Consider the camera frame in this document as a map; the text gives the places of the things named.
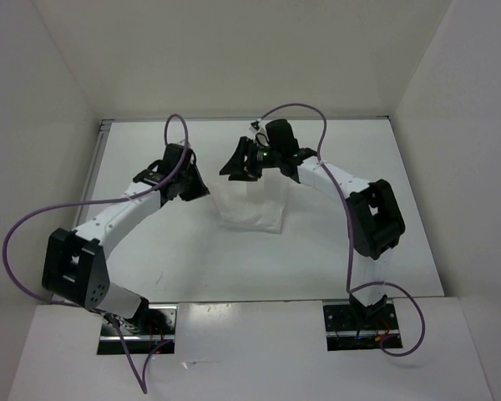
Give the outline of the white pleated skirt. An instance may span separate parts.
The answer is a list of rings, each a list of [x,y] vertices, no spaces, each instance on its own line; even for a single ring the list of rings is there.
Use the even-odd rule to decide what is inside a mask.
[[[219,177],[210,194],[222,226],[280,234],[290,184],[280,173],[265,172],[256,182]]]

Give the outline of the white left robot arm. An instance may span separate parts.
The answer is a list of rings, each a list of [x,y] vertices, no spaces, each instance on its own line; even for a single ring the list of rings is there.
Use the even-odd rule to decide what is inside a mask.
[[[195,152],[167,145],[162,159],[140,171],[118,202],[70,231],[58,228],[50,235],[43,287],[86,310],[118,318],[130,333],[161,327],[163,318],[146,297],[111,282],[107,260],[139,223],[169,201],[194,201],[208,193]]]

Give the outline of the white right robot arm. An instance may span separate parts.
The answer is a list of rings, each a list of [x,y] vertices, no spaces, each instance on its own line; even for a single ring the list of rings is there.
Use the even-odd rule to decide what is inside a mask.
[[[301,147],[286,119],[267,124],[256,120],[250,131],[251,137],[240,137],[220,174],[231,181],[255,182],[264,170],[277,169],[343,206],[347,213],[349,318],[356,327],[370,327],[387,301],[378,274],[406,230],[391,185],[383,179],[357,178],[325,162],[317,151]]]

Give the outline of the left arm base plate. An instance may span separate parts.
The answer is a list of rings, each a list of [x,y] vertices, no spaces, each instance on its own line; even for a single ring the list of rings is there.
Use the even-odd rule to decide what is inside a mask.
[[[143,328],[136,328],[122,318],[117,318],[119,329],[131,355],[175,353],[175,332],[178,306],[176,304],[151,304],[149,306],[153,320]],[[103,318],[98,355],[124,355],[124,349],[114,326]]]

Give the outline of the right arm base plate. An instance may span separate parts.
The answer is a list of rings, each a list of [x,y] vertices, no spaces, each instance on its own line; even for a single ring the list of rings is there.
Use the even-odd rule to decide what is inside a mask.
[[[395,307],[388,302],[383,311],[364,323],[357,322],[347,301],[322,305],[328,352],[402,348]]]

